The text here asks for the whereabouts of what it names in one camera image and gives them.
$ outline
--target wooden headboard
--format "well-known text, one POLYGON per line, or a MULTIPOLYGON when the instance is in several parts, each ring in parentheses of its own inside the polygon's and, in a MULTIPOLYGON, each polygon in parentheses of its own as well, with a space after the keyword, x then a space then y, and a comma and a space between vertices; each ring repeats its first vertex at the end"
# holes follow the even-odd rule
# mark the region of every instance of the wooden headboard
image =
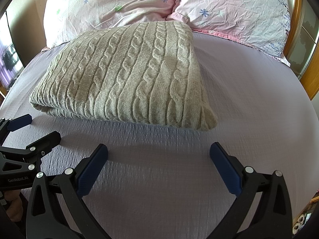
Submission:
MULTIPOLYGON (((294 0, 293 13, 291 16, 290 33, 284 48, 284 55, 288 57, 293 49, 293 45, 299 36, 300 29, 302 28, 302 5, 303 0, 294 0)), ((309 98, 312 100, 319 90, 319 48, 316 49, 312 55, 309 65, 300 79, 301 84, 306 90, 309 98)))

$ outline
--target human hand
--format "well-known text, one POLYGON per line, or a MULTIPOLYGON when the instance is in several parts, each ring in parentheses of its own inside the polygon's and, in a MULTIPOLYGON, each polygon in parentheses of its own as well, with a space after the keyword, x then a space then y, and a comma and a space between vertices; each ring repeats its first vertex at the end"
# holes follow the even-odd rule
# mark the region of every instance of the human hand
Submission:
POLYGON ((10 207, 7 209, 7 215, 12 222, 19 222, 23 215, 22 201, 19 197, 21 190, 5 191, 4 199, 11 201, 10 207))

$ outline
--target beige knit fabric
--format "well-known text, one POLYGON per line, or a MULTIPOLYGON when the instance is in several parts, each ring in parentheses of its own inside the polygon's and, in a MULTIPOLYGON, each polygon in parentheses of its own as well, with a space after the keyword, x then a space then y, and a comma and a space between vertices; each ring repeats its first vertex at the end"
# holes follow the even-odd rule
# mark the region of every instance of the beige knit fabric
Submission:
POLYGON ((217 122, 192 42, 177 21, 84 33, 52 60, 30 102, 58 117, 209 130, 217 122))

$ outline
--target curtain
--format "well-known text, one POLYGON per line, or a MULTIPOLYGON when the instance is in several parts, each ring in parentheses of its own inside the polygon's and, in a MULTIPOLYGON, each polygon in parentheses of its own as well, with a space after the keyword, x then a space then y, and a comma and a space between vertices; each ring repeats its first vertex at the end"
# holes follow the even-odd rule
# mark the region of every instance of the curtain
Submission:
POLYGON ((6 68, 4 61, 2 60, 3 52, 6 46, 2 43, 0 38, 0 80, 5 88, 8 88, 13 78, 16 76, 14 71, 9 71, 6 68))

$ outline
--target pink pillowcase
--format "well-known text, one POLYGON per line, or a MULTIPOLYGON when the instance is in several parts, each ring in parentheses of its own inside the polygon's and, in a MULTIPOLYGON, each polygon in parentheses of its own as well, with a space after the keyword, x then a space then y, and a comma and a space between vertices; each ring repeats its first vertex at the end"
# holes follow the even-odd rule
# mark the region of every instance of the pink pillowcase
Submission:
POLYGON ((47 0, 47 46, 56 47, 93 29, 164 21, 173 5, 174 0, 47 0))
POLYGON ((176 0, 167 20, 250 44, 279 57, 290 31, 287 0, 176 0))

